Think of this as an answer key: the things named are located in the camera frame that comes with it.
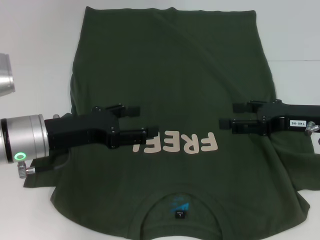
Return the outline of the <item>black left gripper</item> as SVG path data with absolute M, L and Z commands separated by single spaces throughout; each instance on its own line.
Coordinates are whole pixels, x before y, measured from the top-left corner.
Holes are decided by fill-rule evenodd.
M 138 117 L 139 106 L 118 103 L 107 108 L 94 107 L 90 113 L 46 119 L 44 121 L 50 150 L 102 144 L 110 149 L 145 145 L 158 136 L 159 127 L 120 130 L 119 118 Z

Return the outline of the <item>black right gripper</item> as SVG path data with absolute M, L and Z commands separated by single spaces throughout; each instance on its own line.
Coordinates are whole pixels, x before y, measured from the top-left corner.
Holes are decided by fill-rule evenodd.
M 219 129 L 232 134 L 261 135 L 280 131 L 303 132 L 306 136 L 320 131 L 320 107 L 318 105 L 285 104 L 280 99 L 272 102 L 249 101 L 233 103 L 234 113 L 255 113 L 257 120 L 220 118 Z

